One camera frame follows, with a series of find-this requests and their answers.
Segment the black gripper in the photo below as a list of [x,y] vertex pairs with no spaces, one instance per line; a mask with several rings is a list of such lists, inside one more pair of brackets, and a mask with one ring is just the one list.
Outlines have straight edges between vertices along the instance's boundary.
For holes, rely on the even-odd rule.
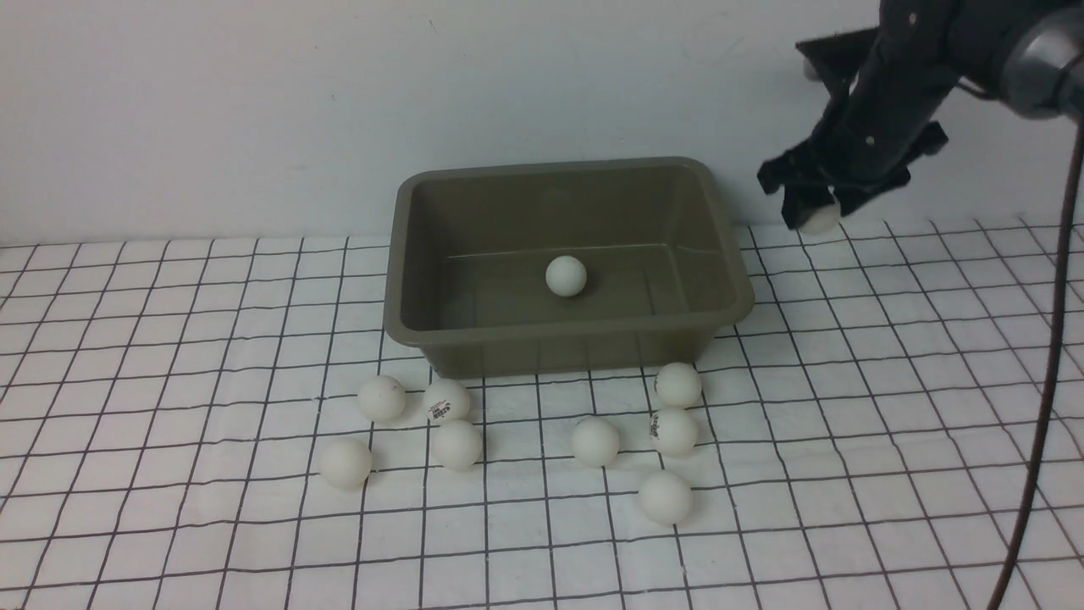
[[849,94],[830,98],[810,135],[758,170],[764,193],[783,189],[783,221],[799,231],[830,208],[844,219],[909,184],[909,163],[946,143],[932,120],[959,74],[935,57],[878,34]]

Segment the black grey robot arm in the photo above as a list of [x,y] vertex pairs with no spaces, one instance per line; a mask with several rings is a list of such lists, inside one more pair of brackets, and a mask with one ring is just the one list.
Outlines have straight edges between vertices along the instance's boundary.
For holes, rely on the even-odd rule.
[[949,141],[934,114],[954,90],[1025,119],[1081,121],[1080,1],[882,1],[876,26],[796,47],[829,101],[756,174],[767,196],[782,191],[790,230],[909,184],[911,163]]

